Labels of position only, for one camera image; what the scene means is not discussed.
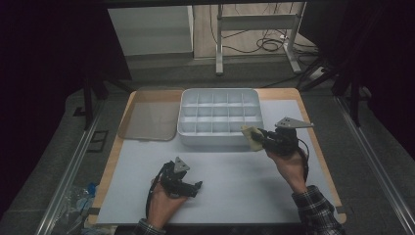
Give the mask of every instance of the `yellow sponge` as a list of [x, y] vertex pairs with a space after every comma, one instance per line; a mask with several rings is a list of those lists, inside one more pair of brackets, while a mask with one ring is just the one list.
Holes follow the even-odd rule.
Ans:
[[259, 151], [262, 150], [262, 144], [254, 141], [253, 137], [251, 135], [251, 132], [255, 132], [262, 135], [262, 132], [260, 132], [256, 127], [254, 126], [248, 126], [248, 125], [242, 125], [241, 126], [241, 132], [244, 134], [244, 136], [248, 139], [250, 142], [250, 147], [252, 151]]

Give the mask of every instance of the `plaid shirt sleeve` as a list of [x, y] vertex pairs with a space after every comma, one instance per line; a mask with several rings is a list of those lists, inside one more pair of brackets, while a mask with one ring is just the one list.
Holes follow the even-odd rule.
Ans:
[[146, 219], [142, 218], [138, 222], [137, 227], [135, 227], [133, 234], [135, 235], [163, 235], [165, 234], [165, 231], [153, 227], [151, 224], [147, 223]]
[[307, 192], [293, 194], [301, 222], [306, 227], [306, 234], [337, 235], [345, 234], [341, 224], [333, 216], [334, 207], [314, 186], [308, 186]]

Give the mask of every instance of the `wooden tabletop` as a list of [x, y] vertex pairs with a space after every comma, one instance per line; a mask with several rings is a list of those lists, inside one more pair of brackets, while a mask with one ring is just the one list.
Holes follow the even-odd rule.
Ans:
[[[266, 89], [256, 89], [259, 100], [296, 100], [299, 104], [300, 112], [302, 114], [302, 118], [304, 121], [310, 122], [309, 117], [307, 115], [307, 112], [305, 110], [304, 103], [302, 102], [301, 96], [297, 89], [295, 88], [266, 88]], [[130, 98], [128, 100], [124, 115], [127, 108], [131, 104], [131, 102], [134, 99], [136, 92], [131, 93]], [[329, 168], [326, 165], [326, 161], [324, 159], [323, 153], [321, 152], [320, 146], [318, 144], [317, 138], [315, 136], [314, 130], [312, 128], [308, 128], [308, 134], [310, 136], [311, 142], [313, 144], [315, 153], [317, 155], [318, 161], [321, 164], [321, 168], [323, 169], [327, 183], [330, 187], [333, 200], [334, 200], [334, 206], [335, 207], [341, 207], [342, 203], [340, 201], [339, 195], [337, 193], [335, 184], [333, 182], [332, 176], [330, 174]], [[92, 208], [99, 209], [102, 204], [104, 203], [104, 199], [107, 195], [107, 192], [110, 188], [111, 180], [113, 178], [113, 174], [115, 172], [116, 163], [118, 161], [119, 153], [122, 148], [123, 139], [119, 138], [118, 136], [115, 137], [115, 141], [113, 144], [113, 148], [110, 152], [110, 156], [107, 161], [106, 168], [104, 170], [103, 176], [101, 178], [100, 185], [98, 187], [94, 204], [92, 205]], [[90, 214], [88, 216], [88, 222], [90, 224], [95, 224], [97, 221], [98, 215]], [[346, 214], [345, 213], [339, 213], [339, 219], [340, 223], [346, 222]]]

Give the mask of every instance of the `gray carpet floor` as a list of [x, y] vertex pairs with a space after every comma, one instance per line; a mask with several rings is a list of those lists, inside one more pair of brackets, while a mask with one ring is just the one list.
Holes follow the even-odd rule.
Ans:
[[[214, 74], [213, 60], [156, 58], [140, 61], [129, 58], [133, 81], [125, 83], [134, 88], [148, 86], [173, 87], [251, 87], [258, 88], [293, 77], [285, 57], [227, 58], [224, 75]], [[269, 87], [295, 87], [291, 79]], [[347, 234], [405, 234], [391, 204], [385, 196], [372, 169], [363, 157], [356, 140], [346, 125], [339, 105], [331, 95], [329, 80], [301, 93], [327, 165], [346, 210]], [[117, 132], [128, 94], [106, 83], [110, 97], [96, 130], [108, 131], [101, 152], [87, 152], [73, 185], [86, 187], [99, 183]], [[67, 99], [66, 112], [54, 138], [36, 169], [0, 222], [0, 234], [33, 234], [69, 164], [83, 134], [83, 117], [74, 117], [83, 107], [82, 92]], [[415, 208], [415, 163], [399, 143], [376, 120], [366, 103], [360, 103], [360, 121], [381, 163], [395, 186], [413, 210]], [[89, 150], [97, 150], [95, 144]]]

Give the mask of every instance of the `white storage box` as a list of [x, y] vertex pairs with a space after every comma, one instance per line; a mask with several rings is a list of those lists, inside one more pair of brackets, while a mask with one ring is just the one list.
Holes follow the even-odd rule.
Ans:
[[177, 132], [185, 145], [249, 146], [242, 125], [263, 128], [253, 89], [198, 88], [182, 94]]

